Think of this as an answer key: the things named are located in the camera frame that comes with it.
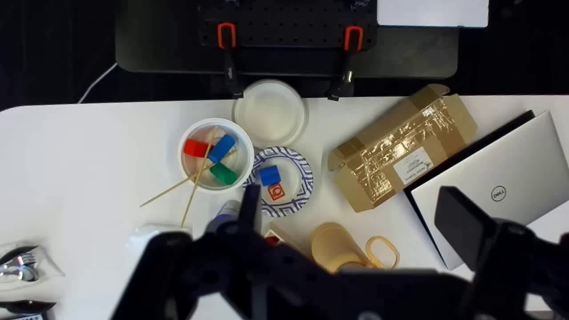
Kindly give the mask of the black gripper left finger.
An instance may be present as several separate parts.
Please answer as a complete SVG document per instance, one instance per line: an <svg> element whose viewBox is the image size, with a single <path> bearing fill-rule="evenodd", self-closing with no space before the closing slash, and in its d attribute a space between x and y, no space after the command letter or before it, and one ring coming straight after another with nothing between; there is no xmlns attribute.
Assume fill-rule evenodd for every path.
<svg viewBox="0 0 569 320"><path fill-rule="evenodd" d="M179 231L152 236L110 320L190 320L211 293L243 320L330 320L316 282L321 272L262 240L257 216L259 186L250 184L236 215L211 220L198 240Z"/></svg>

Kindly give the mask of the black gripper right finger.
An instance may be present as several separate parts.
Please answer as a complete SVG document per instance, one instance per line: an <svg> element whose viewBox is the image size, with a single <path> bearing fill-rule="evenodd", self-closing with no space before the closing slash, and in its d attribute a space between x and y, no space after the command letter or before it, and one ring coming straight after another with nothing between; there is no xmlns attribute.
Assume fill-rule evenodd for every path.
<svg viewBox="0 0 569 320"><path fill-rule="evenodd" d="M456 186L439 188L435 227L472 272L463 318L529 320L527 293L569 316L567 234L552 243L522 224L492 218Z"/></svg>

